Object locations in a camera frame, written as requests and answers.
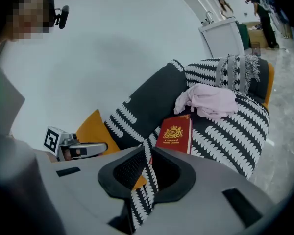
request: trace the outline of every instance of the pink fabric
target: pink fabric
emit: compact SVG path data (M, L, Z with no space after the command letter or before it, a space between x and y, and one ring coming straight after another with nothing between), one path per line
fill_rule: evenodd
M191 106L192 112L197 108L200 117L226 117L238 111L235 98L235 94L230 89L195 84L177 98L174 114L184 111L187 105Z

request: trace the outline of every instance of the long hair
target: long hair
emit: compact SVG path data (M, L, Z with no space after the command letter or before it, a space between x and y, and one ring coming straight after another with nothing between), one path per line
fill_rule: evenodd
M224 6L222 3L220 3L221 0L218 0L218 1L219 1L219 4L221 5L221 8L222 8L224 11L226 11L225 6ZM223 0L223 1L224 1L225 5L226 5L226 6L227 6L227 7L233 12L231 6L230 6L225 0Z

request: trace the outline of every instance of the red book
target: red book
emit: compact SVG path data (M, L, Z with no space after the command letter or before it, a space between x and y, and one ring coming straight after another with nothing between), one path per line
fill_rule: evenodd
M163 120L156 147L190 154L192 148L192 120L190 114Z

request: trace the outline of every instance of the white cabinet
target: white cabinet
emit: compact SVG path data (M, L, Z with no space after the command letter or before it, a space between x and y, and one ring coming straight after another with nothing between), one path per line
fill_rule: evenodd
M244 55L244 47L235 18L222 20L199 28L213 57Z

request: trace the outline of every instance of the woman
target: woman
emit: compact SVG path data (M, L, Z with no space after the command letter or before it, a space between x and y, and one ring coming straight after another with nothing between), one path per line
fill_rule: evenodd
M233 10L225 0L218 0L221 5L221 14L226 18L234 17Z

